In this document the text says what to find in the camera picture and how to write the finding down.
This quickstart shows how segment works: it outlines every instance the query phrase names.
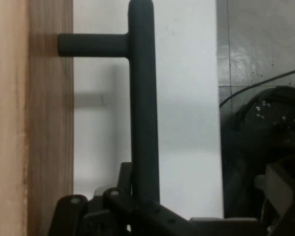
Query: black mechanical part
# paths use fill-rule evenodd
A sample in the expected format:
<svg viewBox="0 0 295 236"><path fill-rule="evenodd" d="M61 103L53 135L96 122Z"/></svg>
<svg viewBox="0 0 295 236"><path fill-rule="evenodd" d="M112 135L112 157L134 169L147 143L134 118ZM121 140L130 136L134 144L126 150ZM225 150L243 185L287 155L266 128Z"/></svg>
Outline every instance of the black mechanical part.
<svg viewBox="0 0 295 236"><path fill-rule="evenodd" d="M290 155L285 158L279 159L276 163L280 165L280 167L286 172L286 174L288 174L288 178L292 178L295 181L295 155ZM278 223L279 219L280 214L278 213L278 210L273 207L268 199L265 199L261 215L262 224L267 227L274 226Z"/></svg>
<svg viewBox="0 0 295 236"><path fill-rule="evenodd" d="M97 212L104 209L103 196L94 196L88 202L88 212Z"/></svg>
<svg viewBox="0 0 295 236"><path fill-rule="evenodd" d="M221 141L225 217L260 219L264 194L255 177L268 163L295 155L295 88L257 94L222 124Z"/></svg>
<svg viewBox="0 0 295 236"><path fill-rule="evenodd" d="M56 206L48 236L77 236L88 200L81 195L61 198Z"/></svg>
<svg viewBox="0 0 295 236"><path fill-rule="evenodd" d="M104 209L84 216L82 235L121 236L124 233L123 224L110 210Z"/></svg>
<svg viewBox="0 0 295 236"><path fill-rule="evenodd" d="M131 0L129 32L60 34L66 57L125 57L130 63L133 195L142 203L159 202L154 9L151 0Z"/></svg>
<svg viewBox="0 0 295 236"><path fill-rule="evenodd" d="M193 224L159 203L140 205L122 189L108 189L104 193L104 203L133 226L137 231L135 235L195 236L198 233Z"/></svg>
<svg viewBox="0 0 295 236"><path fill-rule="evenodd" d="M193 219L199 235L207 236L266 236L264 226L256 219Z"/></svg>
<svg viewBox="0 0 295 236"><path fill-rule="evenodd" d="M271 236L295 236L295 201L287 212L279 220L276 227L270 234Z"/></svg>
<svg viewBox="0 0 295 236"><path fill-rule="evenodd" d="M295 179L291 178L279 164L270 164L265 172L264 193L282 216L295 201Z"/></svg>
<svg viewBox="0 0 295 236"><path fill-rule="evenodd" d="M131 194L132 163L123 162L120 167L117 187Z"/></svg>

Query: vertical black rod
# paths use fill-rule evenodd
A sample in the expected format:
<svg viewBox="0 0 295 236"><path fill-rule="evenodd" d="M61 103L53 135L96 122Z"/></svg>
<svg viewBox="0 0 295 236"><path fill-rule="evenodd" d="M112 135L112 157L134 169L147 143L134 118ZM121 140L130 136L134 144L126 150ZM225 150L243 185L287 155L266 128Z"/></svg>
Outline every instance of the vertical black rod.
<svg viewBox="0 0 295 236"><path fill-rule="evenodd" d="M133 195L159 202L153 2L132 0L128 16Z"/></svg>

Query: wood grain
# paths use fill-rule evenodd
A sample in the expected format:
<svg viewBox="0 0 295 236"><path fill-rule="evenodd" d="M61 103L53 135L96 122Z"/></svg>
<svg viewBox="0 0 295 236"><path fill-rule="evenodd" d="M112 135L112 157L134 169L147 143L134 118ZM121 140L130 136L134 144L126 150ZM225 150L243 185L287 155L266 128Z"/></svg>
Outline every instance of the wood grain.
<svg viewBox="0 0 295 236"><path fill-rule="evenodd" d="M0 0L0 236L26 234L28 3Z"/></svg>
<svg viewBox="0 0 295 236"><path fill-rule="evenodd" d="M46 236L57 200L73 190L73 59L57 53L72 1L29 3L28 233Z"/></svg>
<svg viewBox="0 0 295 236"><path fill-rule="evenodd" d="M46 236L72 193L72 0L0 0L0 236Z"/></svg>

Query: black metal handle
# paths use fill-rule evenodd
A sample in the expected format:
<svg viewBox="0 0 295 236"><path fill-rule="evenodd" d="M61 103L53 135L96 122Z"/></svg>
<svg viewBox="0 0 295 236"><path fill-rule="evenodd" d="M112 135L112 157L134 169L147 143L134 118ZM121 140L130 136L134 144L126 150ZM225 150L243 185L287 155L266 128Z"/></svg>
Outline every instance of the black metal handle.
<svg viewBox="0 0 295 236"><path fill-rule="evenodd" d="M125 57L130 62L133 195L159 202L154 9L151 0L131 0L129 33L60 34L64 57Z"/></svg>

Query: black machine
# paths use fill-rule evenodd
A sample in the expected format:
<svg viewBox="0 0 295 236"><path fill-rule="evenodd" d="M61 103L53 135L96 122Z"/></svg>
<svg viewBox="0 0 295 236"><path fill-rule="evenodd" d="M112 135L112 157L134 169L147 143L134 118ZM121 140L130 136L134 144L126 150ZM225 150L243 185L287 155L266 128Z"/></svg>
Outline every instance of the black machine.
<svg viewBox="0 0 295 236"><path fill-rule="evenodd" d="M159 169L157 137L156 69L154 42L154 13L151 0L131 0L129 4L129 33L125 35L61 34L59 55L64 57L125 57L130 62L132 162L122 163L116 188L88 201L81 195L67 196L58 201L49 236L295 236L295 176L277 159L256 164L247 171L247 180L240 172L248 170L251 158L242 163L230 158L240 143L222 142L225 212L229 219L183 219L159 203ZM255 103L262 108L252 111ZM238 113L237 121L230 121L224 140L231 140L239 129L248 129L247 117L262 122L267 116L263 107L275 106L270 97L256 99ZM277 129L294 127L286 114L280 115ZM249 183L255 180L256 194ZM246 195L238 194L240 189ZM250 209L270 208L267 220Z"/></svg>

